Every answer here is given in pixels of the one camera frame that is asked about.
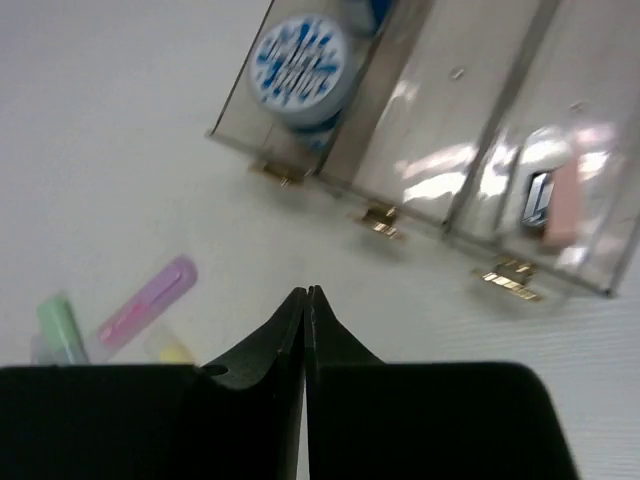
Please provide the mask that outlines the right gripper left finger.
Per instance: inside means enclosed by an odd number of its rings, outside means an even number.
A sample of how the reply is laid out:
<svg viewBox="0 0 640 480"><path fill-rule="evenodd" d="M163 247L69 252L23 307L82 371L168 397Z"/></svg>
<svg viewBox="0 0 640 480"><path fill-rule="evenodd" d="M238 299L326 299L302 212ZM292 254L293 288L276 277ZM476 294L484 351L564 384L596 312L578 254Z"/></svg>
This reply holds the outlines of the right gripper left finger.
<svg viewBox="0 0 640 480"><path fill-rule="evenodd" d="M201 367L204 464L214 479L294 479L303 393L306 290L294 288L271 317Z"/></svg>

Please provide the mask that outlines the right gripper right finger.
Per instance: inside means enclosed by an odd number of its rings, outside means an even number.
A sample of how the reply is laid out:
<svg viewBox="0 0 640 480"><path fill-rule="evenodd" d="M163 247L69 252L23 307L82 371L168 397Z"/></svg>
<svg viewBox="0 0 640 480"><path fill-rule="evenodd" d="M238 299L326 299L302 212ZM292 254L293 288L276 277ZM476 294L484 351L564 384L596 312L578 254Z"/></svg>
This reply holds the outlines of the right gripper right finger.
<svg viewBox="0 0 640 480"><path fill-rule="evenodd" d="M338 320L319 285L304 307L304 349L309 475L365 479L377 461L362 386L383 362Z"/></svg>

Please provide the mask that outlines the yellow highlighter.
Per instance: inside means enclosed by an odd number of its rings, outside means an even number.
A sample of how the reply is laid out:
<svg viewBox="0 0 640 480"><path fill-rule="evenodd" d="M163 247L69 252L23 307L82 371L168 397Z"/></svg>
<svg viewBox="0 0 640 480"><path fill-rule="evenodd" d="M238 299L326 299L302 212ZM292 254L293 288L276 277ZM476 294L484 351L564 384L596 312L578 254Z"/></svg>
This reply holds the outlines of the yellow highlighter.
<svg viewBox="0 0 640 480"><path fill-rule="evenodd" d="M156 363L196 364L193 353L168 322L156 322L146 329L144 350Z"/></svg>

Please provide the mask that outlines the pink highlighter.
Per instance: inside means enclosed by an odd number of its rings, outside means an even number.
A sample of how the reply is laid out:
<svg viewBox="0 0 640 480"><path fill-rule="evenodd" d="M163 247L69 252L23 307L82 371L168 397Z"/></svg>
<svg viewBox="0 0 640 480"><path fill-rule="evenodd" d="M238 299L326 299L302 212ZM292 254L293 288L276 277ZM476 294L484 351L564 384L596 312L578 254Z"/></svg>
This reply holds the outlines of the pink highlighter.
<svg viewBox="0 0 640 480"><path fill-rule="evenodd" d="M98 345L109 352L126 345L196 283L195 263L178 256L147 282L98 330Z"/></svg>

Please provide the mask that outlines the green highlighter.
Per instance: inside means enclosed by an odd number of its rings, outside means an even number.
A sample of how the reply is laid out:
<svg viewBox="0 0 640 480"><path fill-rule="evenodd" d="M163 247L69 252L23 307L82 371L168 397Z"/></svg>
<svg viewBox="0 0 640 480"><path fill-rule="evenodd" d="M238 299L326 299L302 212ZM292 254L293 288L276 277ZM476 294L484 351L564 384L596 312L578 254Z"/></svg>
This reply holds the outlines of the green highlighter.
<svg viewBox="0 0 640 480"><path fill-rule="evenodd" d="M31 360L36 365L86 365L88 355L71 303L56 294L37 306L39 333L31 341Z"/></svg>

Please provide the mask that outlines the pink white correction tape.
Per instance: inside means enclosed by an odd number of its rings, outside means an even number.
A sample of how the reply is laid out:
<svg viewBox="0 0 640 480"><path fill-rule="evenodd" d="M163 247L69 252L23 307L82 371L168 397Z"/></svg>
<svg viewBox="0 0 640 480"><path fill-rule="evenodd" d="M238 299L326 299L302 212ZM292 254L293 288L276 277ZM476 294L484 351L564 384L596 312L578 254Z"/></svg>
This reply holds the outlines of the pink white correction tape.
<svg viewBox="0 0 640 480"><path fill-rule="evenodd" d="M583 194L579 186L579 151L558 127L533 132L524 142L517 171L521 195L519 225L554 252L576 243Z"/></svg>

